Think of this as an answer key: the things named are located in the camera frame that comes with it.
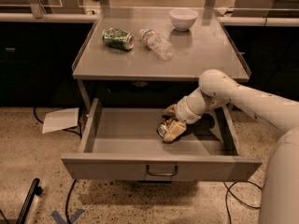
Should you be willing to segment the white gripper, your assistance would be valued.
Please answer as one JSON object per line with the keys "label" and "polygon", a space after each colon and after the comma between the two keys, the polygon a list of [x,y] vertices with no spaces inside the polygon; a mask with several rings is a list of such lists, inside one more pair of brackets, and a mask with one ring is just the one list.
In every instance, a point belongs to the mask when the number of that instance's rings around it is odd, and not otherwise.
{"label": "white gripper", "polygon": [[187,97],[184,96],[177,104],[172,104],[164,110],[166,116],[174,116],[177,119],[169,119],[164,123],[165,134],[163,140],[166,143],[173,142],[182,135],[186,129],[186,124],[194,124],[201,116],[195,114],[187,104]]}

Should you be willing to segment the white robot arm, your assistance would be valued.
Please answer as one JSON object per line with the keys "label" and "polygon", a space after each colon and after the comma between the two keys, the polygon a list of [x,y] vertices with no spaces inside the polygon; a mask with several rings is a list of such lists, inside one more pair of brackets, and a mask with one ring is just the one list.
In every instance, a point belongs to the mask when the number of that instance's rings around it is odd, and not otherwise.
{"label": "white robot arm", "polygon": [[157,129],[166,143],[189,124],[220,106],[232,104],[269,126],[279,139],[264,175],[259,224],[299,224],[299,103],[238,84],[220,70],[206,70],[198,88],[170,105]]}

